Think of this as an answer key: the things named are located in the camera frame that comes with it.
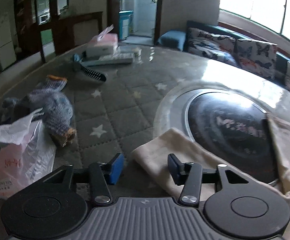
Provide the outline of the blue sofa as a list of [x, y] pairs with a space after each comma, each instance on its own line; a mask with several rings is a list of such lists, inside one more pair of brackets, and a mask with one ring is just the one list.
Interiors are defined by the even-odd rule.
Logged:
[[167, 31], [156, 44], [229, 64], [290, 91], [290, 58], [280, 53], [274, 43], [220, 26], [188, 21], [186, 31]]

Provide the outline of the butterfly pillow upright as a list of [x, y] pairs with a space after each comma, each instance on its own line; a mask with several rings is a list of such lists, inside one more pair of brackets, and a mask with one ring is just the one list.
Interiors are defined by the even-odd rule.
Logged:
[[243, 70], [274, 79], [277, 44], [240, 38], [236, 41], [238, 62]]

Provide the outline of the blue white small cabinet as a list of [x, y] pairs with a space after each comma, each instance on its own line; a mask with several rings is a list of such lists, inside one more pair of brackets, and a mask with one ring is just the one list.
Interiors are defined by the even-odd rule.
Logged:
[[132, 28], [132, 10], [124, 10], [119, 12], [119, 39], [125, 40], [130, 35]]

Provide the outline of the white plastic bag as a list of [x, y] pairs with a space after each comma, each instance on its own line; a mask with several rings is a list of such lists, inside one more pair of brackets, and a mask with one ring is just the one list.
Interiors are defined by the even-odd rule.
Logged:
[[39, 108], [9, 125], [0, 125], [0, 198], [7, 199], [53, 170], [56, 145]]

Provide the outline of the butterfly pillow lying flat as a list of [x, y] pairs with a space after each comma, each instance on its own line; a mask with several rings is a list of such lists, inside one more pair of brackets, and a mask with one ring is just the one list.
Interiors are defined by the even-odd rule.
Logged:
[[189, 28], [187, 34], [189, 53], [238, 67], [234, 58], [235, 38], [198, 28]]

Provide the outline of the cream beige sweatshirt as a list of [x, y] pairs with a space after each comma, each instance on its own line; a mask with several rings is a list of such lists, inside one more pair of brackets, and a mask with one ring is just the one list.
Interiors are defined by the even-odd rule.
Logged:
[[[267, 114], [265, 131], [246, 125], [238, 126], [233, 121], [233, 128], [225, 127], [226, 121], [217, 118], [214, 132], [221, 136], [214, 145], [198, 138], [191, 140], [176, 128], [171, 128], [159, 137], [139, 146], [132, 156], [146, 172], [168, 194], [179, 198], [182, 186], [174, 184], [168, 171], [168, 154], [175, 154], [183, 163], [192, 161], [204, 168], [216, 168], [224, 163], [240, 170], [261, 185], [271, 182], [271, 165], [277, 169], [278, 184], [273, 192], [280, 195], [290, 206], [290, 123], [271, 113]], [[283, 235], [290, 239], [290, 223]]]

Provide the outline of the pink white tissue box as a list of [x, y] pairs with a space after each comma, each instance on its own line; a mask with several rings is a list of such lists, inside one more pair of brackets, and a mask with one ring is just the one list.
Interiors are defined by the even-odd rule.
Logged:
[[86, 57], [94, 58], [103, 55], [113, 55], [118, 48], [118, 35], [111, 33], [114, 25], [110, 25], [100, 34], [94, 36], [86, 45]]

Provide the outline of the black teal comb brush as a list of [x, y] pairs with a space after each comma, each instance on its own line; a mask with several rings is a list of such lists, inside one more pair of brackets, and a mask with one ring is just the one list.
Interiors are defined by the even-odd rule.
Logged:
[[92, 70], [89, 67], [85, 67], [82, 65], [82, 58], [78, 54], [74, 54], [72, 56], [72, 65], [74, 72], [82, 72], [85, 76], [88, 76], [94, 80], [100, 81], [100, 82], [106, 82], [107, 76], [101, 72], [98, 72], [96, 70]]

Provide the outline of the white remote control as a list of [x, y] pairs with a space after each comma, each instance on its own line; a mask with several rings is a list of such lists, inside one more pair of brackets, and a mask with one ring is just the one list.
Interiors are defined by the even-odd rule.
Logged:
[[109, 64], [131, 64], [135, 60], [133, 53], [118, 53], [114, 55], [102, 55], [97, 60], [81, 59], [84, 67], [103, 66]]

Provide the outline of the dark wooden display cabinet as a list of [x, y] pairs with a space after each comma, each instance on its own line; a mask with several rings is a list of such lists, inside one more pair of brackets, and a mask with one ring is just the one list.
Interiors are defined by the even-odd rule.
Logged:
[[68, 9], [68, 0], [14, 0], [14, 17], [21, 57], [40, 53], [52, 42], [52, 24]]

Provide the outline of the black round induction cooktop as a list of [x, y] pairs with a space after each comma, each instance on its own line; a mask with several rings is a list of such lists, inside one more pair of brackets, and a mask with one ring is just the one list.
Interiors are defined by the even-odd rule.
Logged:
[[278, 182], [266, 111], [259, 105], [214, 90], [194, 96], [185, 117], [188, 134], [204, 149], [263, 183]]

